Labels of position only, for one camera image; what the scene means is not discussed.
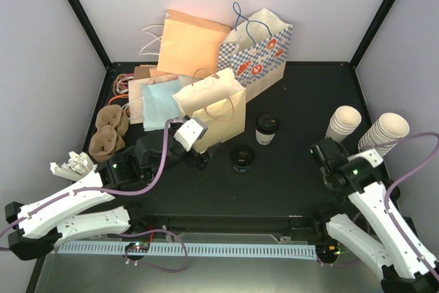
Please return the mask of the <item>black lidded coffee cup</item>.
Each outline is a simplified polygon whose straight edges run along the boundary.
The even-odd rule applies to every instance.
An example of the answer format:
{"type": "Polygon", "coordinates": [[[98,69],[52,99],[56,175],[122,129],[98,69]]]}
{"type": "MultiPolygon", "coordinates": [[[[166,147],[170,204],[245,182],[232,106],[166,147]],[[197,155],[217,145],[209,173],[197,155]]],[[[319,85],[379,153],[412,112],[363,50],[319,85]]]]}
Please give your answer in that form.
{"type": "Polygon", "coordinates": [[[230,160],[233,164],[233,169],[240,174],[250,170],[254,159],[255,152],[249,145],[236,145],[230,151],[230,160]]]}

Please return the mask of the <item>beige kraft paper bag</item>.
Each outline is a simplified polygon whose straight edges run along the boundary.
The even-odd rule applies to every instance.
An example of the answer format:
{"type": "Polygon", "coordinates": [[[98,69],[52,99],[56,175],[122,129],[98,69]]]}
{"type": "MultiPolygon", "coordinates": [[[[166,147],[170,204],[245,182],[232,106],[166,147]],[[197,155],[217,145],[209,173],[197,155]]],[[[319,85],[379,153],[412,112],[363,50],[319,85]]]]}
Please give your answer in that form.
{"type": "Polygon", "coordinates": [[[202,138],[193,144],[199,153],[245,130],[246,88],[229,67],[182,87],[173,98],[183,115],[197,118],[207,126],[202,138]]]}

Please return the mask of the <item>white takeout coffee cup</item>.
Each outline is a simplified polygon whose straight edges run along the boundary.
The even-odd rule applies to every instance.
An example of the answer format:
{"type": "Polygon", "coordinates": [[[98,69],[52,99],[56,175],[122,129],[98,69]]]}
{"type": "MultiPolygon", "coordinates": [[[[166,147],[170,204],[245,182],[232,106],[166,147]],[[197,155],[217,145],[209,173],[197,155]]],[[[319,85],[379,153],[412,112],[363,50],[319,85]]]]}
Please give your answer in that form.
{"type": "Polygon", "coordinates": [[[255,123],[255,137],[256,140],[259,144],[261,145],[268,145],[272,142],[274,136],[276,133],[274,134],[262,134],[260,133],[257,129],[256,129],[256,123],[255,123]]]}

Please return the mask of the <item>black coffee cup lid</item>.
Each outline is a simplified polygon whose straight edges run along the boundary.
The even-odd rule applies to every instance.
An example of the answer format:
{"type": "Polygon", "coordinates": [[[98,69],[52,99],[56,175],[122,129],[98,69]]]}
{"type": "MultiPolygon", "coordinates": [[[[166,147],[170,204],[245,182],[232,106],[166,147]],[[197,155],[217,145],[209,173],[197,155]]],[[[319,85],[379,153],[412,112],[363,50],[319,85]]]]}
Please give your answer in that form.
{"type": "Polygon", "coordinates": [[[274,134],[279,128],[278,119],[268,113],[259,115],[256,120],[256,129],[262,134],[274,134]]]}

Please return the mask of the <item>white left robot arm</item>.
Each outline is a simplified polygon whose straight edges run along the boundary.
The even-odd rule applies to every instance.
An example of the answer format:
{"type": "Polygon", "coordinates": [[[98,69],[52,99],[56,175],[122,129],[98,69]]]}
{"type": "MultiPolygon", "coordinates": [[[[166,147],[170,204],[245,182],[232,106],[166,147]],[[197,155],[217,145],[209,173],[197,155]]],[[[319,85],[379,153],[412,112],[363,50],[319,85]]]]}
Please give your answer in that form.
{"type": "Polygon", "coordinates": [[[216,143],[200,153],[186,151],[171,133],[157,131],[140,137],[133,146],[96,165],[84,178],[54,195],[32,204],[6,205],[6,250],[27,261],[67,242],[96,235],[140,237],[147,230],[147,220],[135,203],[94,212],[91,208],[117,197],[144,194],[164,170],[178,163],[204,170],[219,146],[216,143]]]}

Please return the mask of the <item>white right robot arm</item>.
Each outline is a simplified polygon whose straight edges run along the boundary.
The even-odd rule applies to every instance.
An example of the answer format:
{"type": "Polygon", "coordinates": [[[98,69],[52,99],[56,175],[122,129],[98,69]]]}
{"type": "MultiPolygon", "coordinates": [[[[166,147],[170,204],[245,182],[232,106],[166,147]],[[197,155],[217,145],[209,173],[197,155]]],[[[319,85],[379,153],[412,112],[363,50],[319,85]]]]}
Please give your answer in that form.
{"type": "Polygon", "coordinates": [[[314,144],[310,153],[325,185],[340,202],[349,200],[364,216],[374,236],[345,213],[330,211],[312,222],[313,235],[335,239],[380,280],[384,292],[437,292],[438,258],[417,238],[391,201],[401,179],[386,187],[378,173],[383,158],[374,148],[350,155],[332,138],[314,144]]]}

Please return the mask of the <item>light blue paper bag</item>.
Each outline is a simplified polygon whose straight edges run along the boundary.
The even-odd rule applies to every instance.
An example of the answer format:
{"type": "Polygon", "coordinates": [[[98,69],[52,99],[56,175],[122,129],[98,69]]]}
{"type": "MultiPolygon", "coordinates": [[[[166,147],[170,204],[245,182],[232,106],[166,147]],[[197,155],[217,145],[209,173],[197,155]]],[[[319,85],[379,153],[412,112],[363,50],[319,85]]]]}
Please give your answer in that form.
{"type": "Polygon", "coordinates": [[[179,116],[179,107],[173,95],[181,88],[179,80],[144,84],[141,87],[144,131],[161,130],[168,119],[179,116]]]}

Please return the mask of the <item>brown pulp carrier stack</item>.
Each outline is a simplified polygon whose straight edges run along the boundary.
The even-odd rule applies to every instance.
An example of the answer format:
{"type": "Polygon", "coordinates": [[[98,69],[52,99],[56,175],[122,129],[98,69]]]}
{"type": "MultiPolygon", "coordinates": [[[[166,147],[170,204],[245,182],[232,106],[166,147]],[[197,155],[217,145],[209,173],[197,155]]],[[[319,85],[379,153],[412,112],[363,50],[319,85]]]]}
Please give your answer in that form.
{"type": "Polygon", "coordinates": [[[91,138],[88,153],[102,163],[125,148],[123,137],[128,131],[129,119],[120,105],[107,105],[98,112],[95,127],[97,132],[91,138]]]}

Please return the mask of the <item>flat brown paper bags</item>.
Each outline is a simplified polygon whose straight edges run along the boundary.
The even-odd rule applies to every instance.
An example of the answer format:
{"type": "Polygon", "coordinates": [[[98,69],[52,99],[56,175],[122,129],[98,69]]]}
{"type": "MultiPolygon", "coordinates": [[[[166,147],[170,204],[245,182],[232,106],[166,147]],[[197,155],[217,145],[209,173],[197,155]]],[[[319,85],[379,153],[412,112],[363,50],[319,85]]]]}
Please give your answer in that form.
{"type": "Polygon", "coordinates": [[[130,124],[143,123],[142,86],[177,80],[178,75],[159,71],[156,65],[139,65],[133,73],[119,74],[113,83],[113,94],[127,99],[122,106],[127,112],[130,124]]]}

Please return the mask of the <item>orange paper bag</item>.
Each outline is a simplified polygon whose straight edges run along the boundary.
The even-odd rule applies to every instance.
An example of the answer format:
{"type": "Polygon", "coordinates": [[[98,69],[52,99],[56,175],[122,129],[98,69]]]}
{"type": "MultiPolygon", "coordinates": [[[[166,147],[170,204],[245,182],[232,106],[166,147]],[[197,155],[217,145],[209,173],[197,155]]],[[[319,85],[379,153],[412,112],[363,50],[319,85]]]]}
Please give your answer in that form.
{"type": "Polygon", "coordinates": [[[192,76],[217,71],[219,48],[231,27],[175,10],[166,13],[157,69],[192,76]]]}

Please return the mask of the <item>blue checkered paper bag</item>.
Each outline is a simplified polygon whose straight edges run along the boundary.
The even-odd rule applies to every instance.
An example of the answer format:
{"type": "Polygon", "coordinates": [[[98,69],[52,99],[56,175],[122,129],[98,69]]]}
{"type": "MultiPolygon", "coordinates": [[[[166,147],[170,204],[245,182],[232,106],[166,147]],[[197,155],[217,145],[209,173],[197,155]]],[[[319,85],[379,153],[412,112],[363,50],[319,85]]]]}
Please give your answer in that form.
{"type": "Polygon", "coordinates": [[[284,76],[293,25],[267,8],[249,17],[233,3],[234,28],[219,46],[217,69],[231,68],[246,89],[246,101],[254,99],[284,76]]]}

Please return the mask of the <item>short white cup stack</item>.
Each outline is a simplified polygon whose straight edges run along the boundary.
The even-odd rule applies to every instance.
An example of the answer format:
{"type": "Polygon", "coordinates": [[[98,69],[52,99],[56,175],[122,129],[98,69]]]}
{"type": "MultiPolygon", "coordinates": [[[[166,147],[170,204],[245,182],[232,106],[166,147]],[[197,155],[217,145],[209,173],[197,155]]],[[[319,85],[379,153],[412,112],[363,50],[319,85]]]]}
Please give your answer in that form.
{"type": "Polygon", "coordinates": [[[356,108],[340,106],[330,118],[325,137],[342,142],[356,130],[361,120],[361,114],[356,108]]]}

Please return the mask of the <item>tall white cup stack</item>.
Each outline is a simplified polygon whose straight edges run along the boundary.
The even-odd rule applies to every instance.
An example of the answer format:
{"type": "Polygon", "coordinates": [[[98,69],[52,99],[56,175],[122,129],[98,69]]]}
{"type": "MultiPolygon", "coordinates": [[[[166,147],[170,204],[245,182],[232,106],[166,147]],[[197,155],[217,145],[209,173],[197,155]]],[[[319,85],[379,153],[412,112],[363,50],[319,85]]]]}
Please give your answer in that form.
{"type": "Polygon", "coordinates": [[[375,149],[385,156],[401,139],[410,133],[410,125],[396,113],[384,113],[359,140],[358,150],[375,149]]]}

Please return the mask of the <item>black frame post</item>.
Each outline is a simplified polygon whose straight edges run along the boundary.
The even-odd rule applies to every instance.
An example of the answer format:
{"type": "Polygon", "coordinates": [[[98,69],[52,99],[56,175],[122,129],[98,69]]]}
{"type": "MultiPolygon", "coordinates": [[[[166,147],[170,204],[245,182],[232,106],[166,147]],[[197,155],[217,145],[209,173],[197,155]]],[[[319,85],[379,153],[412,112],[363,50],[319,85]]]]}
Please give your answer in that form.
{"type": "Polygon", "coordinates": [[[369,46],[377,35],[377,32],[379,31],[381,25],[385,21],[395,2],[396,0],[383,0],[381,2],[370,25],[368,26],[368,29],[366,30],[363,38],[360,41],[359,46],[357,47],[355,53],[353,54],[353,57],[351,58],[350,66],[352,68],[356,69],[360,64],[362,58],[366,54],[369,46]]]}
{"type": "Polygon", "coordinates": [[[93,27],[93,24],[91,23],[81,1],[80,0],[67,0],[67,1],[71,6],[71,9],[73,10],[74,14],[76,15],[80,25],[82,26],[82,29],[84,30],[86,36],[91,42],[93,49],[98,55],[101,63],[106,69],[109,68],[112,62],[106,50],[104,49],[104,46],[101,40],[99,39],[99,36],[97,35],[97,32],[95,31],[95,28],[93,27]]]}

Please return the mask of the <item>black frame post right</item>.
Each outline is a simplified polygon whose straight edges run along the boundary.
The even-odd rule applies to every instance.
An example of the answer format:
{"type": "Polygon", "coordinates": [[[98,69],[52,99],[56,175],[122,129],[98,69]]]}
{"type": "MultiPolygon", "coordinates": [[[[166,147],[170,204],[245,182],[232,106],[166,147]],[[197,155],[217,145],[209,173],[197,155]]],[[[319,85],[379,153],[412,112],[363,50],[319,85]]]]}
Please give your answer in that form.
{"type": "Polygon", "coordinates": [[[362,58],[366,54],[369,46],[377,35],[377,32],[379,31],[381,25],[385,21],[395,2],[396,0],[383,0],[381,2],[370,25],[368,26],[368,29],[366,30],[363,38],[360,41],[359,46],[357,47],[355,53],[353,54],[353,57],[351,58],[350,66],[352,68],[356,69],[360,64],[362,58]]]}

